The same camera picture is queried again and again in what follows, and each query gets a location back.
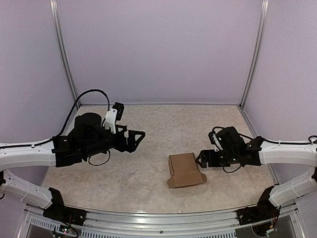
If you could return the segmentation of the brown cardboard box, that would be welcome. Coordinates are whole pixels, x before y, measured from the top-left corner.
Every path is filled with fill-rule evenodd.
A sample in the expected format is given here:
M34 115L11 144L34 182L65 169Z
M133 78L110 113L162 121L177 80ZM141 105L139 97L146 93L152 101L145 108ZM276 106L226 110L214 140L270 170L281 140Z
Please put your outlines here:
M201 173L194 153L175 154L168 157L170 178L169 188L193 186L207 182L205 174Z

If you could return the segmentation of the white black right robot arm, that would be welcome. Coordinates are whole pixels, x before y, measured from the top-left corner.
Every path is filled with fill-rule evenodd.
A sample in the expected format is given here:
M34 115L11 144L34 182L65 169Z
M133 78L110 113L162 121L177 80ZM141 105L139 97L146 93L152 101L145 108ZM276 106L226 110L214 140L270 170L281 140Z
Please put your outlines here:
M267 188L253 209L258 220L264 220L273 207L302 197L317 189L317 138L306 141L272 141L261 136L240 134L235 127L216 126L209 133L215 149L202 150L196 158L201 168L226 168L233 164L261 166L270 164L297 164L309 166L309 170L281 185Z

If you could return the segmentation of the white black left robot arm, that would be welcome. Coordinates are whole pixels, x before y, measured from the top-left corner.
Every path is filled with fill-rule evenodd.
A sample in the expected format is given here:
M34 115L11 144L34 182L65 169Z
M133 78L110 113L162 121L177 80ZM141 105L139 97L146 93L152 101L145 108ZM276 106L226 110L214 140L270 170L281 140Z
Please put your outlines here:
M58 220L69 216L61 193L53 188L40 187L17 177L13 168L32 166L68 167L88 161L92 156L108 153L134 152L144 139L143 131L128 130L116 125L116 116L102 122L96 113L85 113L75 118L74 128L68 135L56 136L47 141L29 144L1 144L0 192L9 194L27 204L49 210Z

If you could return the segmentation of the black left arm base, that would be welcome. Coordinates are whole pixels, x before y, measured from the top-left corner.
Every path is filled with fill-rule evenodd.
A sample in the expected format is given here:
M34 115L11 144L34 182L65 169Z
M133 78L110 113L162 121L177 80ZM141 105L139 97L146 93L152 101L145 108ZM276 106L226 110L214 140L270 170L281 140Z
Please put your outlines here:
M79 208L65 206L60 191L49 188L52 204L43 211L43 216L68 224L83 226L87 211Z

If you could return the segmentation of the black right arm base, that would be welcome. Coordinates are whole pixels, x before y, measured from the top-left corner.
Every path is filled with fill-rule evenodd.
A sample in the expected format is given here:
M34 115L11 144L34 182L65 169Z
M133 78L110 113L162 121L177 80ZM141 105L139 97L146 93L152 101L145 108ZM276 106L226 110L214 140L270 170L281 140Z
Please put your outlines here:
M274 186L271 186L264 190L256 206L237 210L239 225L256 223L267 219L277 218L279 216L279 206L275 206L269 201L269 194L273 188Z

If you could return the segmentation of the front aluminium frame rail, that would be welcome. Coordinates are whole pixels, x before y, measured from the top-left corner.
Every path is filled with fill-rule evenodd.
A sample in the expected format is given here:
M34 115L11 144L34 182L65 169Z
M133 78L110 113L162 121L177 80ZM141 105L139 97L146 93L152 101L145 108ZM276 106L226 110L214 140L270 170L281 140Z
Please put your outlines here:
M81 225L72 224L76 232L62 234L61 222L43 217L40 209L27 206L18 229L19 238L234 238L244 232L255 237L255 228L273 225L268 237L307 237L297 206L288 202L282 206L277 220L240 224L238 208L210 212L146 214L88 209Z

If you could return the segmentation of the left aluminium frame post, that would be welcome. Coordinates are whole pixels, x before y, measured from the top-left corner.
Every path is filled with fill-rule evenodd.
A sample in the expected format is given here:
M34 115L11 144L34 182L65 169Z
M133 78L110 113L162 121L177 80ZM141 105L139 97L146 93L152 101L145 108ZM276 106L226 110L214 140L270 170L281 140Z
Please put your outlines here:
M64 73L66 76L66 82L68 84L71 97L73 101L78 97L78 92L72 77L71 69L69 66L69 61L67 57L66 47L63 39L63 33L62 33L62 27L61 27L61 21L59 16L59 10L58 10L58 2L56 0L50 0L50 8L52 13L52 19L53 19L53 27L56 35L57 40L57 46L59 49L59 54L61 58L61 63L64 69Z

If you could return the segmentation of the aluminium frame post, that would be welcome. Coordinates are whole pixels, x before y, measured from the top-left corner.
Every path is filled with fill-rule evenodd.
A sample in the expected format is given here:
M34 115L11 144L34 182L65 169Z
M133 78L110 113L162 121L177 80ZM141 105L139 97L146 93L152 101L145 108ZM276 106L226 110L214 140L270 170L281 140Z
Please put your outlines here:
M71 97L73 101L78 97L78 92L72 77L71 69L69 66L69 61L67 57L66 47L63 39L63 33L62 33L62 27L61 27L61 21L59 16L59 10L58 10L58 2L56 0L50 0L50 8L52 13L52 19L53 19L53 27L56 35L57 40L57 46L59 49L59 54L61 58L61 63L64 69L64 73L66 76L66 82L68 84Z
M246 106L247 99L250 94L252 83L256 73L258 60L261 54L262 41L264 37L265 25L266 25L267 14L268 14L268 6L269 6L269 0L262 0L260 20L259 20L259 25L258 25L257 34L256 34L255 46L253 49L250 68L247 74L247 81L246 81L242 98L239 104L239 107L241 110L244 110Z

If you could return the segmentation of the right aluminium frame post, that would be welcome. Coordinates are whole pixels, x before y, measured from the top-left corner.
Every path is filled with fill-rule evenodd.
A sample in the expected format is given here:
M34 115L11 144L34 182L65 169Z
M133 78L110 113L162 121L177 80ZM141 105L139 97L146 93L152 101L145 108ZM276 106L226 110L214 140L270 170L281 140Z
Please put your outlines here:
M239 104L239 107L241 110L244 110L246 106L247 99L250 94L252 83L256 73L258 60L261 54L262 41L264 37L265 25L266 25L267 14L268 14L268 6L269 6L269 0L262 0L260 20L259 20L259 25L258 25L257 34L256 34L255 46L253 49L250 68L247 74L247 81L246 81L242 98Z

